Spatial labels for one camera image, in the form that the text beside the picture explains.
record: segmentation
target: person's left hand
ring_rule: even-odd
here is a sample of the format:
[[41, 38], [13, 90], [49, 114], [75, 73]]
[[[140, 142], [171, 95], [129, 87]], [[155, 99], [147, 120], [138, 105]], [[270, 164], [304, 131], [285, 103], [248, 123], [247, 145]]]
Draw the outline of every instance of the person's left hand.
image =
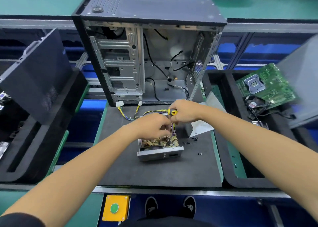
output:
[[136, 139], [157, 139], [170, 135], [171, 121], [159, 113], [151, 113], [126, 125], [136, 134]]

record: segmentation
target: person's left arm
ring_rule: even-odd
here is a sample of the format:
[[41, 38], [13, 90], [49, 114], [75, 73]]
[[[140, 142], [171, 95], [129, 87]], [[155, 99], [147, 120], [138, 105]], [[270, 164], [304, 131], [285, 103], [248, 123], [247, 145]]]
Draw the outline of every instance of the person's left arm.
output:
[[170, 128], [170, 120], [153, 113], [122, 126], [46, 177], [3, 215], [26, 213], [40, 219], [46, 227], [64, 226], [131, 142], [170, 134], [160, 129], [163, 125]]

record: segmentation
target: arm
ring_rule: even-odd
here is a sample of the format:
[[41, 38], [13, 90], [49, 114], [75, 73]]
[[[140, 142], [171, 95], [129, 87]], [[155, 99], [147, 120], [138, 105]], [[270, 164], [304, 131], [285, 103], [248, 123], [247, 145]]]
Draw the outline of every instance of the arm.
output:
[[219, 109], [177, 100], [172, 122], [203, 120], [231, 142], [266, 178], [295, 199], [318, 221], [318, 154], [273, 131]]
[[153, 113], [122, 126], [38, 183], [3, 215], [27, 213], [47, 227], [64, 226], [131, 142], [170, 134], [168, 130], [160, 130], [162, 125], [171, 128], [166, 116]]

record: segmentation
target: green circuit board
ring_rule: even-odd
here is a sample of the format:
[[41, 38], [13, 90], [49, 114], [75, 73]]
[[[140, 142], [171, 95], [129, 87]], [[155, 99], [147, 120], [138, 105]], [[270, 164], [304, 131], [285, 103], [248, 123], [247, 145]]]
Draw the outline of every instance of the green circuit board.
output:
[[244, 83], [244, 80], [255, 74], [257, 74], [259, 79], [264, 83], [266, 89], [253, 95], [269, 102], [270, 106], [268, 109], [296, 99], [296, 94], [288, 81], [283, 77], [279, 68], [273, 63], [267, 64], [259, 70], [236, 81], [236, 85], [243, 97], [250, 95], [248, 86]]

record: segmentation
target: person's right arm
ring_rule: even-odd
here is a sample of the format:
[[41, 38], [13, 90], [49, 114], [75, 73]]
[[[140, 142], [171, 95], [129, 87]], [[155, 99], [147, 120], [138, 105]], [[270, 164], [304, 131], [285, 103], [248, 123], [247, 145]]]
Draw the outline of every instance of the person's right arm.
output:
[[176, 100], [172, 122], [203, 120], [231, 142], [267, 179], [318, 221], [318, 154], [304, 145], [217, 108]]

